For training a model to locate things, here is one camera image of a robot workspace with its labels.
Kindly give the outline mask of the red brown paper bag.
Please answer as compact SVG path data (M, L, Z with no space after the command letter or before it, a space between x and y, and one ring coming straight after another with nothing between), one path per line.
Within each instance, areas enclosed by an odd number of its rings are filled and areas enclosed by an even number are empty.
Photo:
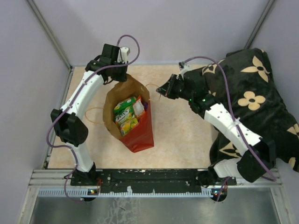
M107 93L102 113L106 129L131 152L154 147L150 93L131 75Z

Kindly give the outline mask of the black floral pillow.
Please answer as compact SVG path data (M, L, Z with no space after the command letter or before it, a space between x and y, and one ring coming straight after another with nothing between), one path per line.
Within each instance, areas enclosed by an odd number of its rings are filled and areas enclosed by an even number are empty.
M276 157L299 170L299 125L274 82L267 53L258 48L228 53L217 63L187 71L195 91L204 86L225 108L262 138L275 142Z

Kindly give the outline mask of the green yellow snack bag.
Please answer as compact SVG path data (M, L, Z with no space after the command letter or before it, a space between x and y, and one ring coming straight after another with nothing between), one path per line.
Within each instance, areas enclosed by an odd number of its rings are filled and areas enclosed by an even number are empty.
M138 120L135 117L133 104L136 97L131 97L119 102L113 109L114 122L120 130L122 136L128 134L136 125Z

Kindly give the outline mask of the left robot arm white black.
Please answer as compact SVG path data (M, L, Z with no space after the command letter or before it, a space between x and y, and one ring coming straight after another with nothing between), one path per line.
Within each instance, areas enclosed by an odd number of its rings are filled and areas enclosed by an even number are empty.
M89 130L82 118L94 94L109 79L119 82L127 80L129 54L128 47L105 44L101 55L87 64L82 80L69 100L50 114L56 136L71 150L75 158L75 170L71 175L73 186L95 185L97 182L95 163L86 143Z

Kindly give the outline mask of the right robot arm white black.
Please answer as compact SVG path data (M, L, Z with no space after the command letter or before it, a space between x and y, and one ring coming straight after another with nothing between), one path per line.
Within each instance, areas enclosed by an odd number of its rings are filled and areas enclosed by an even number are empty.
M166 98L187 100L195 114L212 124L238 150L239 158L223 159L208 168L211 183L218 185L228 177L241 177L248 182L255 182L266 174L269 175L267 180L276 181L271 172L275 166L274 142L252 132L236 119L208 92L200 77L172 74L156 91Z

